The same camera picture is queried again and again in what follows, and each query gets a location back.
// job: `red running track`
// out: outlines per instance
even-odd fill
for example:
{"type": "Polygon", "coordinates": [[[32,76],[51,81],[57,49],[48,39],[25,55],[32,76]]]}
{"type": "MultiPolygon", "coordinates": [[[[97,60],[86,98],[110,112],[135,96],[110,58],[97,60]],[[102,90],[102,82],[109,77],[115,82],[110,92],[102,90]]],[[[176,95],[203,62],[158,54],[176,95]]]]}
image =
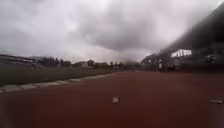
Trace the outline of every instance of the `red running track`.
{"type": "Polygon", "coordinates": [[[1,128],[223,128],[224,75],[124,72],[0,94],[1,128]],[[119,97],[117,105],[112,98],[119,97]]]}

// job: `small white object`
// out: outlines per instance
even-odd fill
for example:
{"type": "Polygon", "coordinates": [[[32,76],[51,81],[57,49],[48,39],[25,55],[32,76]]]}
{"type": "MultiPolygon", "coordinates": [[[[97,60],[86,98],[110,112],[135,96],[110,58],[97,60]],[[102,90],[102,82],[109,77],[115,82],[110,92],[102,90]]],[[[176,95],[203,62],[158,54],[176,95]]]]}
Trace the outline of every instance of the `small white object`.
{"type": "Polygon", "coordinates": [[[120,100],[119,100],[118,97],[114,97],[114,98],[112,99],[112,103],[113,103],[113,104],[118,104],[119,101],[120,101],[120,100]]]}

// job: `sky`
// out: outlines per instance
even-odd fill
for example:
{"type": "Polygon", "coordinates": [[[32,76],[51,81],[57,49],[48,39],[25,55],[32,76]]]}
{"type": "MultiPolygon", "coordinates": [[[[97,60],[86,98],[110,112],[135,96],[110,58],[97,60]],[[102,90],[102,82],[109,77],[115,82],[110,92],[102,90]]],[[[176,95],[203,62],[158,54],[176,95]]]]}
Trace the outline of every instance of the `sky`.
{"type": "Polygon", "coordinates": [[[223,0],[1,0],[0,53],[140,61],[223,0]]]}

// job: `distant building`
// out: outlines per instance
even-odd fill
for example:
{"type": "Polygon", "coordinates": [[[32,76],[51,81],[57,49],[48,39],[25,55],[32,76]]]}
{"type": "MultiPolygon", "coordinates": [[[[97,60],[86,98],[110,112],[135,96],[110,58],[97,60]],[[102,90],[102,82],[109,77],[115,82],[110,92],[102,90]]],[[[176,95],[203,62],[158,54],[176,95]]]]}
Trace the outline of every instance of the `distant building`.
{"type": "Polygon", "coordinates": [[[87,61],[80,61],[76,62],[73,66],[76,68],[88,68],[88,63],[87,61]]]}

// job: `green grass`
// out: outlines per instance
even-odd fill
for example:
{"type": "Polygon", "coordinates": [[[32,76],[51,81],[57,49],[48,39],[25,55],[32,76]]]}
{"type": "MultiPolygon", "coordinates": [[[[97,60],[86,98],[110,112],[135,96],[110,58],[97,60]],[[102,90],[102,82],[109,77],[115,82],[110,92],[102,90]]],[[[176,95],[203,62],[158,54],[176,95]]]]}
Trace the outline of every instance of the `green grass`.
{"type": "Polygon", "coordinates": [[[41,66],[32,69],[30,66],[24,65],[0,64],[0,86],[66,80],[117,71],[113,69],[48,68],[41,66]]]}

